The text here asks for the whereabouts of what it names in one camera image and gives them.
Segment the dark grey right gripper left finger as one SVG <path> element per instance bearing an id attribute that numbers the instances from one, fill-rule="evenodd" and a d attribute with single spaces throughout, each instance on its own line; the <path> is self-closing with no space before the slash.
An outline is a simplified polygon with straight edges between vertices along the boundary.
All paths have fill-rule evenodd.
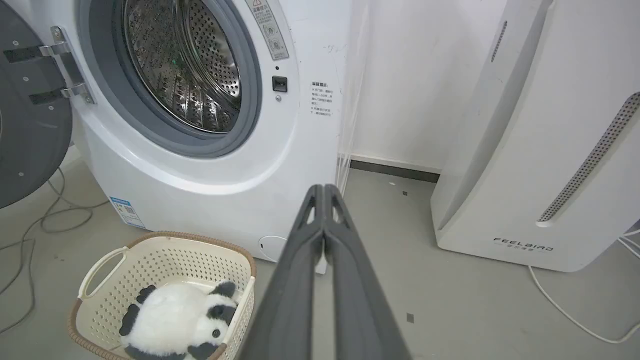
<path id="1" fill-rule="evenodd" d="M 310 360 L 314 276 L 323 254 L 323 186 L 311 186 L 263 294 L 239 360 Z"/>

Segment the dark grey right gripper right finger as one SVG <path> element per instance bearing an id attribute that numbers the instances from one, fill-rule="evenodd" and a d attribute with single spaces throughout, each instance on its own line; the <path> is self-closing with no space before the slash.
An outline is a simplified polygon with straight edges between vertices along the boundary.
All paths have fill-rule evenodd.
<path id="1" fill-rule="evenodd" d="M 324 253 L 333 267 L 338 360 L 409 360 L 411 353 L 338 187 L 323 187 Z"/>

